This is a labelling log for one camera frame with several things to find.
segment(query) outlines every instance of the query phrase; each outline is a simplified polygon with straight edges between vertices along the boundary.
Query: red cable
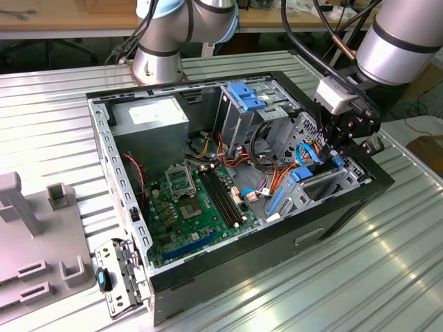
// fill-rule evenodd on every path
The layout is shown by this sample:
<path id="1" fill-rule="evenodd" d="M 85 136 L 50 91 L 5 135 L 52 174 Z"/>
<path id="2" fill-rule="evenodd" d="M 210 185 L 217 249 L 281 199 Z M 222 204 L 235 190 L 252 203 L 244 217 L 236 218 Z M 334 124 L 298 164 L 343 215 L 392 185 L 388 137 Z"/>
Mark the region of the red cable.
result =
<path id="1" fill-rule="evenodd" d="M 130 155 L 122 154 L 122 156 L 128 158 L 137 167 L 138 175 L 140 175 L 140 181 L 141 181 L 141 209 L 144 210 L 145 209 L 145 181 L 143 180 L 143 175 L 141 173 L 141 167 Z"/>

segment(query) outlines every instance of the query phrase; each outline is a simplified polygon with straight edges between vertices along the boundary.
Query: motherboard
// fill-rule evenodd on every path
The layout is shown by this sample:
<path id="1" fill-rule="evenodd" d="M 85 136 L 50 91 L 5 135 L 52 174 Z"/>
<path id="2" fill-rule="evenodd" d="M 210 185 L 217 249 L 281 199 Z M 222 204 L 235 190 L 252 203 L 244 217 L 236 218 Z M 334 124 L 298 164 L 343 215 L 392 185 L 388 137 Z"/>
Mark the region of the motherboard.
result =
<path id="1" fill-rule="evenodd" d="M 231 189 L 235 184 L 223 165 L 204 171 L 183 169 L 181 173 L 180 167 L 148 183 L 147 226 L 154 244 L 147 256 L 156 268 L 258 225 L 247 203 L 236 204 L 233 200 Z M 180 196 L 177 192 L 190 194 Z"/>

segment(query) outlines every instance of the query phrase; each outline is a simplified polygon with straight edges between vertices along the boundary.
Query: label sticker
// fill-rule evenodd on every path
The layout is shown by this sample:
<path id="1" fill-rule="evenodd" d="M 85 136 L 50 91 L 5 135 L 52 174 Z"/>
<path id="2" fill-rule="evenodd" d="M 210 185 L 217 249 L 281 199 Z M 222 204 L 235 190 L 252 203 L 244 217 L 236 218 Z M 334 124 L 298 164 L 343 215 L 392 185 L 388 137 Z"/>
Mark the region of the label sticker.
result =
<path id="1" fill-rule="evenodd" d="M 147 122 L 159 121 L 170 118 L 172 114 L 177 115 L 177 106 L 172 99 L 156 100 L 152 104 L 132 107 L 129 114 L 135 125 Z"/>

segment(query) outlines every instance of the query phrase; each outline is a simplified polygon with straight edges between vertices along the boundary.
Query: green motherboard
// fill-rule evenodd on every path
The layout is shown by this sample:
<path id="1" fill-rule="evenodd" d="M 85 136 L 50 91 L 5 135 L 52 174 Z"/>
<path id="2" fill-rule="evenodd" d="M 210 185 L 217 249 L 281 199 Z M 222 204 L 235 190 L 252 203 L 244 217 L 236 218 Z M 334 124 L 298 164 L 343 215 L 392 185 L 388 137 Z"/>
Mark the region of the green motherboard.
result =
<path id="1" fill-rule="evenodd" d="M 184 195 L 179 199 L 173 199 L 171 189 L 166 176 L 148 183 L 150 191 L 150 217 L 147 224 L 154 240 L 153 246 L 147 253 L 154 266 L 159 268 L 174 260 L 181 259 L 186 255 L 198 252 L 203 248 L 225 241 L 258 225 L 252 210 L 245 203 L 235 207 L 235 213 L 241 216 L 241 223 L 235 227 L 223 218 L 226 211 L 219 211 L 217 204 L 204 185 L 204 174 L 197 170 L 191 171 L 195 185 L 195 195 Z M 217 177 L 216 185 L 223 188 L 232 200 L 230 188 L 233 181 L 223 165 L 218 166 L 212 174 Z M 172 181 L 173 187 L 186 188 L 186 177 L 179 178 L 175 175 Z"/>

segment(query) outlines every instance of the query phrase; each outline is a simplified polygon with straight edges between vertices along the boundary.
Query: chip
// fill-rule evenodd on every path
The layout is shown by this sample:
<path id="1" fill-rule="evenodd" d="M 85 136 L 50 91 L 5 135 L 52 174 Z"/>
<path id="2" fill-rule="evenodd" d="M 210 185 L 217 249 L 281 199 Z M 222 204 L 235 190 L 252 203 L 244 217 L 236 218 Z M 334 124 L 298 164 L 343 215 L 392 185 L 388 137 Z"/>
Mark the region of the chip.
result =
<path id="1" fill-rule="evenodd" d="M 165 237 L 161 237 L 159 239 L 159 242 L 160 242 L 161 246 L 163 247 L 163 246 L 168 245 L 169 243 L 172 243 L 172 239 L 169 235 L 166 235 Z"/>
<path id="2" fill-rule="evenodd" d="M 184 219 L 190 219 L 203 214 L 201 206 L 195 197 L 182 199 L 177 203 L 177 206 Z"/>

